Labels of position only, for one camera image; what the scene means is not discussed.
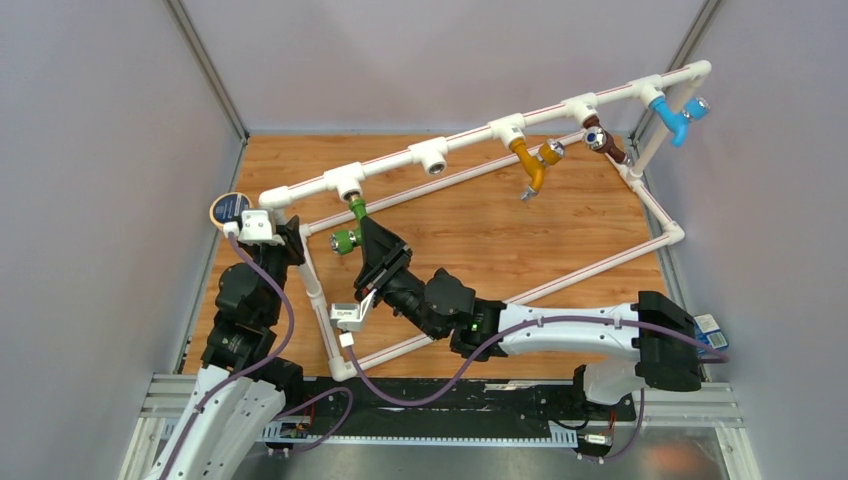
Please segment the green water faucet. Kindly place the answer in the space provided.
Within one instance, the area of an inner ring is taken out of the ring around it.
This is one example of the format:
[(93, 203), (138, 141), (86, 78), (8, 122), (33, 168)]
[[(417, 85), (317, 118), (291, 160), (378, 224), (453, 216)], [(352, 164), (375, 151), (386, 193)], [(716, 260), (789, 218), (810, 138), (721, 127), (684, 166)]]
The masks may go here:
[(347, 230), (338, 230), (331, 235), (331, 249), (338, 255), (347, 255), (362, 244), (361, 221), (368, 215), (367, 202), (360, 194), (350, 194), (346, 200), (356, 220), (356, 226)]

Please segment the white PVC pipe frame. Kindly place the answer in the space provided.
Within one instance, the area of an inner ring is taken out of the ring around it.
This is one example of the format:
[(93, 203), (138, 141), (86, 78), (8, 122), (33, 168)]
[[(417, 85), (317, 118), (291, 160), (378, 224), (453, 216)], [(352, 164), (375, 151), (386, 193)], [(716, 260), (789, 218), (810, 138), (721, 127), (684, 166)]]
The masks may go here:
[(535, 152), (540, 139), (526, 135), (529, 126), (583, 121), (614, 101), (647, 104), (671, 87), (691, 96), (711, 69), (699, 60), (447, 137), (411, 138), (405, 149), (364, 162), (330, 164), (330, 142), (316, 139), (316, 176), (258, 197), (277, 214), (305, 215), (307, 261), (299, 270), (298, 320), (285, 355), (310, 375), (345, 379), (353, 371), (331, 329), (329, 307), (349, 298), (354, 263), (332, 257), (319, 243), (352, 221), (350, 211), (331, 213), (329, 204), (353, 191), (363, 194), (368, 213), (410, 243), (414, 273), (445, 268), (486, 298), (588, 307), (663, 290), (659, 256), (684, 230), (650, 193), (642, 162), (618, 164), (590, 152), (580, 132), (570, 133), (562, 137), (567, 156), (547, 170), (541, 196), (522, 202), (525, 177), (508, 146), (517, 141)]

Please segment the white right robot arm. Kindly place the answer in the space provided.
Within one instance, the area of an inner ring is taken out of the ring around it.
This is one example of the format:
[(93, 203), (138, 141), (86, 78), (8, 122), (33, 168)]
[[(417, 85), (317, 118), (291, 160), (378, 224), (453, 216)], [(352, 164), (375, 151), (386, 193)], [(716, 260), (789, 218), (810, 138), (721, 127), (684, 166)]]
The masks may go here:
[(485, 300), (445, 269), (428, 281), (413, 274), (413, 252), (369, 216), (358, 221), (362, 268), (355, 298), (384, 303), (431, 340), (447, 339), (467, 362), (537, 352), (589, 352), (570, 392), (573, 410), (598, 417), (645, 387), (694, 392), (701, 387), (694, 318), (663, 293), (643, 290), (633, 303), (596, 309), (534, 308)]

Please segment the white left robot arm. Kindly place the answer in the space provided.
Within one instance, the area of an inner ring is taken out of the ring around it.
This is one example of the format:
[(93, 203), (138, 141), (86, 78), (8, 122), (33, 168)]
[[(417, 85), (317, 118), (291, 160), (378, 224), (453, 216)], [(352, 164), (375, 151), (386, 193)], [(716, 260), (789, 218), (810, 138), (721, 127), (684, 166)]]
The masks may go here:
[(294, 333), (288, 270), (305, 263), (300, 220), (249, 209), (223, 232), (240, 260), (219, 277), (201, 368), (150, 479), (231, 478), (272, 418), (306, 399), (302, 367), (281, 356)]

